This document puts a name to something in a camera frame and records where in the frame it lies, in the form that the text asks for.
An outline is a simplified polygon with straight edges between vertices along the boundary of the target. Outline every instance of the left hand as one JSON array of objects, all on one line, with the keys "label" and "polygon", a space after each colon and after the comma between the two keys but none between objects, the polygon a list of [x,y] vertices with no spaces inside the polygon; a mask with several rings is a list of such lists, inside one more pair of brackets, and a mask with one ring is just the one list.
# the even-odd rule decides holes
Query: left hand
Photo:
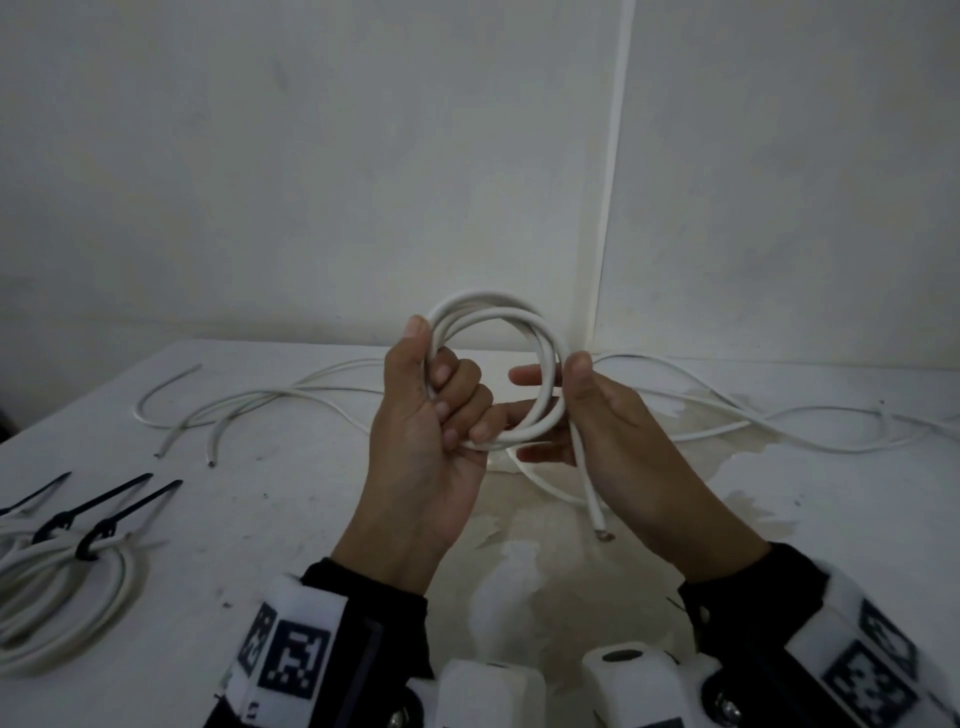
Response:
[{"label": "left hand", "polygon": [[430,326],[420,316],[384,360],[384,397],[373,419],[370,468],[356,513],[331,558],[407,592],[424,594],[467,525],[487,454],[467,449],[506,426],[506,410],[480,384],[480,367],[441,349],[423,379]]}]

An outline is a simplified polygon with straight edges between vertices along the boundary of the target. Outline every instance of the black cable tie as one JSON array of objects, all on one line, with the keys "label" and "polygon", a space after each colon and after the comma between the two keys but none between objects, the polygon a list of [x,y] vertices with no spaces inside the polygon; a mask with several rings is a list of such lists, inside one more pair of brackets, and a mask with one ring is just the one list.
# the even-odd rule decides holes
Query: black cable tie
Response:
[{"label": "black cable tie", "polygon": [[70,474],[71,474],[71,473],[73,473],[73,471],[67,471],[67,472],[64,473],[63,475],[58,475],[58,476],[55,477],[53,480],[51,480],[49,483],[47,483],[47,484],[44,485],[42,488],[40,488],[40,490],[34,491],[33,493],[30,493],[27,497],[25,497],[25,498],[23,498],[22,500],[19,500],[18,502],[14,503],[12,506],[9,506],[9,507],[7,507],[7,508],[0,508],[0,516],[6,516],[8,513],[10,513],[11,511],[15,511],[17,508],[19,508],[19,507],[20,507],[21,505],[23,505],[24,503],[29,503],[29,502],[30,502],[31,500],[33,500],[35,497],[37,497],[37,496],[45,493],[46,491],[50,490],[51,488],[56,488],[56,487],[58,487],[59,485],[61,485],[61,483],[62,483],[64,480],[66,480],[68,477],[70,477]]},{"label": "black cable tie", "polygon": [[76,508],[72,508],[69,511],[60,511],[56,516],[50,519],[50,521],[36,530],[34,538],[31,540],[31,544],[39,544],[41,541],[46,541],[50,538],[50,534],[56,528],[62,528],[64,530],[68,529],[73,525],[73,520],[84,511],[88,511],[91,508],[100,505],[105,500],[110,500],[114,496],[119,496],[124,491],[129,490],[140,483],[147,482],[153,476],[153,473],[144,473],[142,475],[138,475],[133,480],[128,480],[123,485],[118,485],[113,490],[100,494],[93,500],[88,500],[86,503],[81,503]]},{"label": "black cable tie", "polygon": [[164,485],[158,491],[150,493],[148,496],[138,500],[133,505],[127,506],[119,513],[99,521],[95,526],[93,526],[93,528],[87,531],[86,535],[77,544],[77,548],[73,552],[74,557],[79,561],[96,561],[97,555],[90,551],[90,547],[93,546],[94,541],[113,536],[117,532],[117,523],[125,519],[134,511],[138,511],[143,508],[143,506],[147,505],[147,503],[149,503],[151,500],[156,500],[163,494],[169,493],[175,488],[179,488],[179,486],[182,484],[182,480],[173,480]]}]

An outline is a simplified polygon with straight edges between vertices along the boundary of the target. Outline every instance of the fingernail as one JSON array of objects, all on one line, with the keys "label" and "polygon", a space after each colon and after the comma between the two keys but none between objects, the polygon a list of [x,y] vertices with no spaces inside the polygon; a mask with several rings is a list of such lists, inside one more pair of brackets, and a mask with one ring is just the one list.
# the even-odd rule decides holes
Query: fingernail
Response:
[{"label": "fingernail", "polygon": [[442,387],[446,384],[446,381],[450,379],[450,368],[445,364],[442,364],[440,369],[437,370],[436,374],[433,375],[433,383]]},{"label": "fingernail", "polygon": [[454,449],[460,443],[460,435],[457,434],[457,430],[445,429],[444,430],[444,449]]},{"label": "fingernail", "polygon": [[413,336],[416,336],[420,333],[420,322],[422,318],[420,316],[411,316],[410,321],[407,322],[407,325],[403,328],[403,338],[409,339]]},{"label": "fingernail", "polygon": [[585,379],[593,372],[593,361],[586,352],[570,356],[570,373],[577,379]]},{"label": "fingernail", "polygon": [[470,431],[470,440],[472,440],[475,443],[482,443],[484,440],[487,439],[487,436],[489,434],[490,434],[490,427],[487,425],[487,423],[478,423]]}]

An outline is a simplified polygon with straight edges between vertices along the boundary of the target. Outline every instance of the table surface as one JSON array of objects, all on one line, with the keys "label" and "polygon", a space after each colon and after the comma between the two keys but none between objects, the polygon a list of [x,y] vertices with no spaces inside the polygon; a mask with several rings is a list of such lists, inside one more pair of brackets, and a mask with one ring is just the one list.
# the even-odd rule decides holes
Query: table surface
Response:
[{"label": "table surface", "polygon": [[[191,405],[259,385],[286,384],[373,347],[182,341],[0,446],[0,504],[54,476],[72,477],[39,515],[52,515],[145,471],[156,485],[185,483],[137,538],[145,577],[130,608],[85,650],[39,676],[0,682],[4,725],[199,725],[264,589],[327,554],[352,513],[367,440],[331,409],[281,400],[240,418],[204,462],[205,429],[162,460],[163,433],[136,422],[132,404],[187,367],[204,367],[148,405],[175,421]],[[461,352],[483,368],[499,400],[522,395],[506,380],[529,353]],[[960,373],[719,361],[692,369],[763,409],[801,403],[872,406],[930,417],[960,412]],[[695,390],[649,362],[599,366],[636,385]],[[337,375],[375,384],[377,369]],[[334,393],[369,422],[376,395]],[[651,400],[668,429],[711,426],[697,405]],[[821,438],[865,439],[876,423],[813,413],[790,422]],[[731,508],[762,535],[827,559],[857,580],[947,672],[960,695],[960,443],[929,435],[862,455],[800,448],[755,428],[684,446]],[[570,485],[569,473],[550,477]],[[84,514],[89,526],[108,512]],[[138,513],[131,525],[149,519]],[[435,667],[451,657],[538,667],[550,688],[548,725],[591,725],[579,659],[602,644],[641,639],[683,657],[692,650],[676,599],[680,576],[614,522],[600,545],[581,511],[517,474],[490,473],[464,536],[431,587]],[[96,577],[96,568],[91,578]]]}]

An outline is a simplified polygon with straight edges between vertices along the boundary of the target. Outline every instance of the right hand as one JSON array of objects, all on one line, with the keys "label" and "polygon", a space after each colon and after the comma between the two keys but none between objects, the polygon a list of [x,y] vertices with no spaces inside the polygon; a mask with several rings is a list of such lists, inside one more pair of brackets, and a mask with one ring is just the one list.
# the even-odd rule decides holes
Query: right hand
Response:
[{"label": "right hand", "polygon": [[[540,365],[514,367],[510,381],[539,386]],[[572,354],[558,385],[567,414],[543,441],[523,446],[528,463],[575,465],[569,420],[580,430],[587,472],[613,512],[688,581],[727,576],[761,558],[769,545],[713,494],[650,414],[640,395],[593,371],[586,352]],[[497,405],[516,425],[533,401]]]}]

